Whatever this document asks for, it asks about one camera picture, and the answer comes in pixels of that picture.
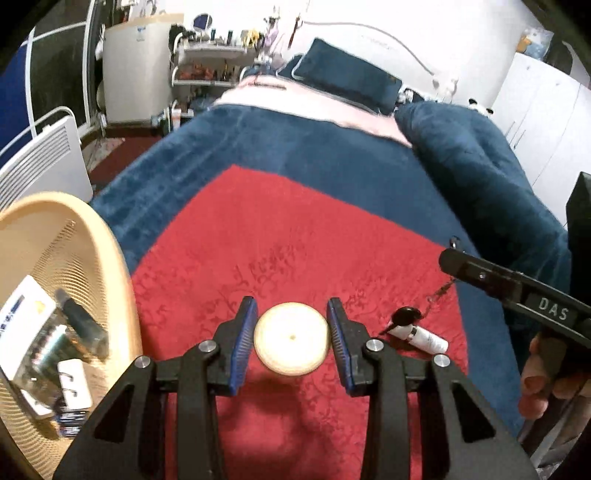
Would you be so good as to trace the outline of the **person right hand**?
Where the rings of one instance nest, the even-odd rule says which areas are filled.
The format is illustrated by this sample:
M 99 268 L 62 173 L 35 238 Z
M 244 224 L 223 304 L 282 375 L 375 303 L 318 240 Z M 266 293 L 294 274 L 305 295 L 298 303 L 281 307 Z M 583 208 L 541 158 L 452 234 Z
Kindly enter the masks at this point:
M 576 394 L 590 397 L 590 376 L 578 373 L 571 377 L 552 377 L 540 354 L 540 335 L 530 342 L 530 355 L 521 374 L 521 398 L 518 409 L 527 420 L 540 419 L 549 405 L 550 394 L 560 400 L 570 400 Z

